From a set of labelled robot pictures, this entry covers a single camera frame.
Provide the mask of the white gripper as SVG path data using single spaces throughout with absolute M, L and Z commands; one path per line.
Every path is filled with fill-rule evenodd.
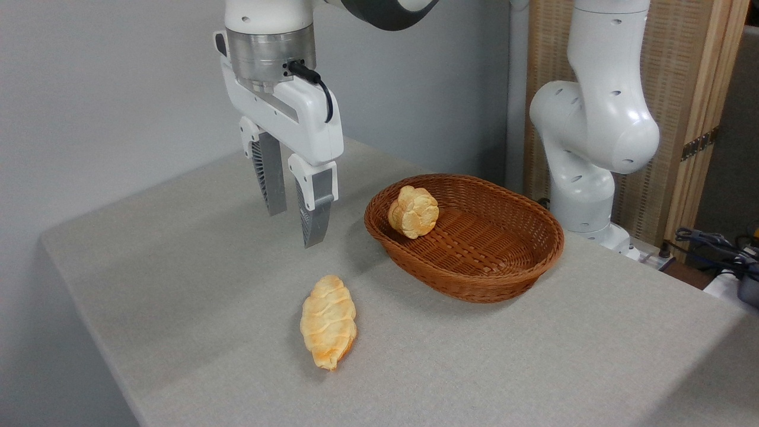
M 327 122 L 322 88 L 295 77 L 276 84 L 271 94 L 255 92 L 238 82 L 227 58 L 220 63 L 231 103 L 243 116 L 243 152 L 254 165 L 269 215 L 287 210 L 281 142 L 295 152 L 288 168 L 295 178 L 304 247 L 317 245 L 326 236 L 331 205 L 339 199 L 333 160 L 342 156 L 344 139 L 337 101 Z

